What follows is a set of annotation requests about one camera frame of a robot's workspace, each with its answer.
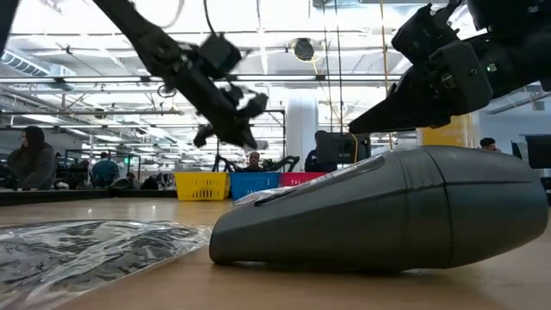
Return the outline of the white building pillar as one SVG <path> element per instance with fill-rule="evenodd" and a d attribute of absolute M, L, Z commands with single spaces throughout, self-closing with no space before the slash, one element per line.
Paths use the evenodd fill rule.
<path fill-rule="evenodd" d="M 300 158 L 294 171 L 303 171 L 306 155 L 315 148 L 319 111 L 315 97 L 290 97 L 286 107 L 287 154 Z"/>

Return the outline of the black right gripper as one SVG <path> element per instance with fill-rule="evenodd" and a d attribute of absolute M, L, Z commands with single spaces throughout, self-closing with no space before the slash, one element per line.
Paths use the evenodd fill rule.
<path fill-rule="evenodd" d="M 417 127 L 439 128 L 453 116 L 489 103 L 493 90 L 467 42 L 437 48 L 425 65 L 410 67 L 387 97 L 349 124 L 352 133 L 390 133 Z"/>

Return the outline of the black monitor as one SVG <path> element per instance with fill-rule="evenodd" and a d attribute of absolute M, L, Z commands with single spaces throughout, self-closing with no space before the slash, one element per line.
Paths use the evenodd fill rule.
<path fill-rule="evenodd" d="M 530 167 L 551 169 L 551 135 L 529 135 L 525 141 Z"/>

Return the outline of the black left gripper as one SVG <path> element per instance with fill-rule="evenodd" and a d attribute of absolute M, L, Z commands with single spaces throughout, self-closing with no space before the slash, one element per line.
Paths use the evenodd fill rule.
<path fill-rule="evenodd" d="M 193 139 L 201 148 L 211 136 L 234 146 L 257 149 L 257 141 L 250 120 L 261 115 L 268 103 L 268 96 L 255 92 L 254 96 L 239 107 L 246 88 L 230 84 L 227 89 L 218 88 L 213 80 L 201 70 L 200 60 L 192 64 L 184 62 L 173 76 L 175 88 L 195 107 L 196 112 L 207 119 L 207 125 L 200 125 Z"/>

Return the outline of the black control box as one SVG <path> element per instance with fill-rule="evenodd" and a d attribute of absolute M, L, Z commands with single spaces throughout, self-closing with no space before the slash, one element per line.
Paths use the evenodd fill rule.
<path fill-rule="evenodd" d="M 323 132 L 316 141 L 320 164 L 354 164 L 371 156 L 368 134 Z"/>

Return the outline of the black hair net clear packet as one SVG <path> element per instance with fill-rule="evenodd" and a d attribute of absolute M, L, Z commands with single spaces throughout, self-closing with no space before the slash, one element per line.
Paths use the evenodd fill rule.
<path fill-rule="evenodd" d="M 52 310 L 195 251 L 211 232 L 210 226 L 138 220 L 0 226 L 0 310 Z"/>

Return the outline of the red plastic basket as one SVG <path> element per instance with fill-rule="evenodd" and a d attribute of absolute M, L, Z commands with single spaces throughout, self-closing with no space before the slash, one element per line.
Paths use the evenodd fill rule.
<path fill-rule="evenodd" d="M 325 175 L 325 172 L 283 172 L 280 175 L 280 186 L 297 186 L 323 175 Z"/>

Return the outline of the large yellow bottle white cap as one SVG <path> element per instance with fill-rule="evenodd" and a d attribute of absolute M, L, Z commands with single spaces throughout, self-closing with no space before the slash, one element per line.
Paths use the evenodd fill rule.
<path fill-rule="evenodd" d="M 436 129 L 421 127 L 417 129 L 419 145 L 461 146 L 475 148 L 479 145 L 479 113 L 453 116 L 451 122 Z"/>

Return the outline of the yellow plastic basket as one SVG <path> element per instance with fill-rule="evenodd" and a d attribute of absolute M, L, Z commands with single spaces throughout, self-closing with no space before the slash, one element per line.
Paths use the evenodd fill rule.
<path fill-rule="evenodd" d="M 222 201 L 229 193 L 227 172 L 177 172 L 174 177 L 179 201 Z"/>

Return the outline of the dark grey travel bottle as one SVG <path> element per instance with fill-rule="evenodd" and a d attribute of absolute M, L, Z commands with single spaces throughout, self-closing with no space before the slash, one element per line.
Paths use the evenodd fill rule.
<path fill-rule="evenodd" d="M 209 256 L 217 264 L 451 269 L 526 245 L 547 226 L 546 192 L 522 159 L 415 146 L 234 205 L 214 225 Z"/>

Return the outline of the black hanging ceiling device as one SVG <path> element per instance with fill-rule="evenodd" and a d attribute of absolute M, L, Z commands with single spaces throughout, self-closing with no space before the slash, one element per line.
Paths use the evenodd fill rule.
<path fill-rule="evenodd" d="M 313 59 L 314 49 L 308 38 L 298 38 L 294 44 L 294 56 L 302 61 Z"/>

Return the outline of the blue plastic basket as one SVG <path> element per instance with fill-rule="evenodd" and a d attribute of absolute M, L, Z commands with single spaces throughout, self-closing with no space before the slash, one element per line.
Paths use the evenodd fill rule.
<path fill-rule="evenodd" d="M 232 199 L 279 186 L 280 172 L 233 172 L 230 174 Z"/>

